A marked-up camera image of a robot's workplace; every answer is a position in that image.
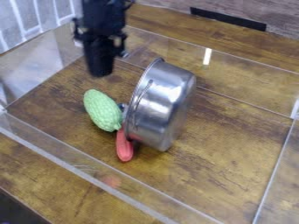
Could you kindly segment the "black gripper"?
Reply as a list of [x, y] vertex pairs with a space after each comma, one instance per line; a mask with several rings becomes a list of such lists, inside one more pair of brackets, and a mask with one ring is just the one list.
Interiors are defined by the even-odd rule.
[[82, 0], [82, 17], [74, 19], [74, 38], [84, 46], [92, 76], [112, 74], [115, 47], [126, 45], [127, 0]]

